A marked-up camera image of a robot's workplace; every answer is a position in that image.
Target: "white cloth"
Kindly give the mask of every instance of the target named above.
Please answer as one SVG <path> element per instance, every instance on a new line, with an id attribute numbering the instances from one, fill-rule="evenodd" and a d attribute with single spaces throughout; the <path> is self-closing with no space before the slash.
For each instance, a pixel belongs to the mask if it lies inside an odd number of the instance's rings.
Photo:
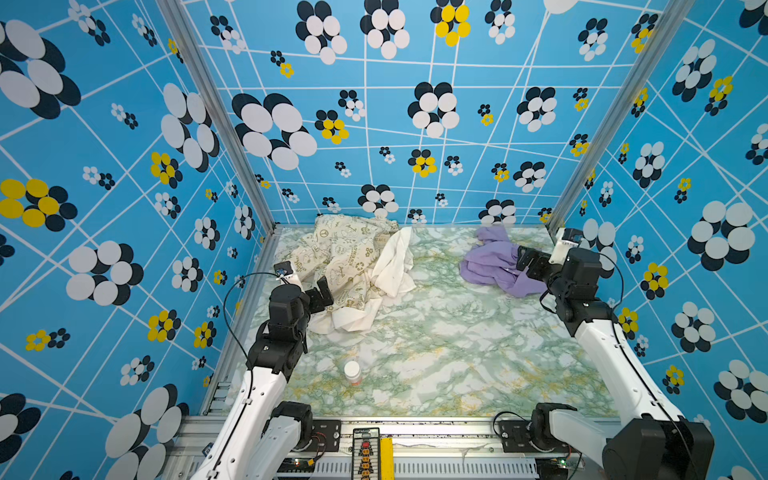
<path id="1" fill-rule="evenodd" d="M 413 267 L 411 228 L 397 228 L 396 222 L 376 218 L 317 217 L 315 232 L 302 237 L 288 258 L 303 283 L 326 275 L 333 294 L 333 305 L 312 316 L 311 331 L 370 330 L 384 296 L 415 288 L 407 274 Z"/>

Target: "purple cloth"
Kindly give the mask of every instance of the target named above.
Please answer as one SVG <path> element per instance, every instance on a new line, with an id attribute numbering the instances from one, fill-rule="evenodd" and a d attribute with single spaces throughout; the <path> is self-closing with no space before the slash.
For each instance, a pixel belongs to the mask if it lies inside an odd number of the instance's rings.
<path id="1" fill-rule="evenodd" d="M 459 272 L 470 283 L 498 284 L 512 296 L 543 293 L 547 286 L 517 270 L 518 247 L 509 241 L 504 227 L 481 227 L 477 231 L 482 245 L 473 247 L 459 264 Z"/>

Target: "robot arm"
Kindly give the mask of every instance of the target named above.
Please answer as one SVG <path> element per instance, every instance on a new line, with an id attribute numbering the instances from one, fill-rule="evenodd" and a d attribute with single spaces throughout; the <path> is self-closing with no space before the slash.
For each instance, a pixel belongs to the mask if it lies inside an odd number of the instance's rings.
<path id="1" fill-rule="evenodd" d="M 325 277 L 318 281 L 319 291 L 302 292 L 288 262 L 277 264 L 275 271 L 284 281 L 272 290 L 270 319 L 257 332 L 240 393 L 193 480 L 269 480 L 292 449 L 304 448 L 310 442 L 311 407 L 277 403 L 299 358 L 306 353 L 310 314 L 323 311 L 333 303 L 333 297 Z"/>
<path id="2" fill-rule="evenodd" d="M 520 247 L 518 270 L 547 284 L 560 320 L 590 356 L 621 417 L 619 432 L 605 432 L 572 406 L 539 403 L 531 416 L 531 436 L 540 449 L 559 440 L 602 466 L 608 478 L 706 478 L 714 440 L 656 387 L 631 351 L 618 321 L 595 296 L 600 254 L 578 245 L 582 232 L 560 229 L 552 255 Z"/>

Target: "blue patterned wall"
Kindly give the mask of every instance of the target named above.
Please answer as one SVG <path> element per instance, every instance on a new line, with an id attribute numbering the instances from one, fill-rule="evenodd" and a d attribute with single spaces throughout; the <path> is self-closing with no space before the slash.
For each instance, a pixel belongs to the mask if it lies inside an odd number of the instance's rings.
<path id="1" fill-rule="evenodd" d="M 153 2 L 0 14 L 0 478 L 154 478 L 263 233 Z"/>
<path id="2" fill-rule="evenodd" d="M 709 478 L 768 472 L 765 5 L 696 3 L 568 218 L 624 274 L 634 352 L 713 433 Z"/>
<path id="3" fill-rule="evenodd" d="M 276 221 L 540 224 L 666 0 L 184 5 Z"/>

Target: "green marble surface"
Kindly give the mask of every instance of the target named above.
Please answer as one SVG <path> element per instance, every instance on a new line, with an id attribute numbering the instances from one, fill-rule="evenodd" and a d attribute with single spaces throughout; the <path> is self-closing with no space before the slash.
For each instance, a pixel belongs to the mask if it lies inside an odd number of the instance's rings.
<path id="1" fill-rule="evenodd" d="M 370 332 L 310 333 L 310 352 L 284 399 L 309 403 L 315 415 L 530 415 L 537 402 L 563 402 L 585 415 L 616 416 L 594 365 L 538 296 L 515 298 L 459 276 L 458 262 L 477 243 L 476 229 L 415 228 L 415 290 L 400 301 L 386 299 Z M 284 229 L 276 261 L 312 230 Z M 508 232 L 513 242 L 551 250 L 544 228 Z M 272 288 L 268 283 L 262 293 L 247 345 L 266 319 Z M 360 386 L 343 373 L 352 359 L 362 367 Z"/>

